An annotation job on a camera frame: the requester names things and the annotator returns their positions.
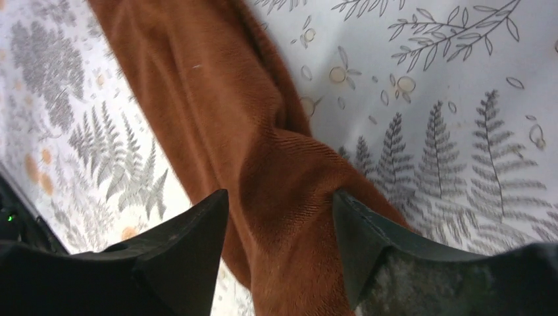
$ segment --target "folded cloth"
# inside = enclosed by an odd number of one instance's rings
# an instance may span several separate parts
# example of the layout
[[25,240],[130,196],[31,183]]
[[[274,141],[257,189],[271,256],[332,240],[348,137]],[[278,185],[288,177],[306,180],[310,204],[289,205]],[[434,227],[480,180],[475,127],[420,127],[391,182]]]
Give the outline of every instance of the folded cloth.
[[89,3],[192,203],[228,190],[222,256],[256,315],[352,315],[332,193],[406,223],[311,137],[289,73],[242,1]]

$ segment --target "patterned tablecloth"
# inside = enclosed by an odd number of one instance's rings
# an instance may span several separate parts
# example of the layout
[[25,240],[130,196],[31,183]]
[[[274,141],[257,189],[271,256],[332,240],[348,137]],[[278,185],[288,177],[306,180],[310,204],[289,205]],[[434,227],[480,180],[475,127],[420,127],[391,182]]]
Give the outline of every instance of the patterned tablecloth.
[[[558,240],[558,1],[248,0],[315,136],[425,236]],[[72,252],[190,206],[83,0],[0,0],[0,172]],[[214,315],[252,315],[222,265]]]

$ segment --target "floral tablecloth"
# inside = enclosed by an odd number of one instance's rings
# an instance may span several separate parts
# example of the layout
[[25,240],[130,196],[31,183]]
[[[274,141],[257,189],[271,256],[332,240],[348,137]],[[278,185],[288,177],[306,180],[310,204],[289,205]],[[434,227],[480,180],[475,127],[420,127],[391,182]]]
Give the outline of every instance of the floral tablecloth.
[[[424,236],[558,240],[558,1],[247,0],[315,136]],[[83,0],[0,0],[0,172],[71,252],[190,207]],[[222,264],[214,315],[252,315]]]

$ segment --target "botanical pattern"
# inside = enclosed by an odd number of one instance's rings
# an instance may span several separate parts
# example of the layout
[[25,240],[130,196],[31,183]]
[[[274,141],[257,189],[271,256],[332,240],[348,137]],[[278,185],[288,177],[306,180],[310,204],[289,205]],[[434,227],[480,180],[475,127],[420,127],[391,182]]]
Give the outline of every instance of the botanical pattern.
[[[485,254],[558,240],[558,2],[246,1],[314,136],[417,232]],[[0,172],[68,248],[188,207],[86,1],[0,0],[0,32]],[[219,273],[213,315],[254,315]]]

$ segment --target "brown cloth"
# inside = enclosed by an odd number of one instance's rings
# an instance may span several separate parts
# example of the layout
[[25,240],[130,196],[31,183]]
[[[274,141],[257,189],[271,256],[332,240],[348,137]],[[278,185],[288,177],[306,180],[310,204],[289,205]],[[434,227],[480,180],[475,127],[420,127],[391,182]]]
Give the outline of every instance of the brown cloth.
[[289,73],[243,1],[89,3],[192,203],[228,190],[222,256],[252,292],[256,315],[352,315],[333,192],[345,188],[405,221],[311,137]]

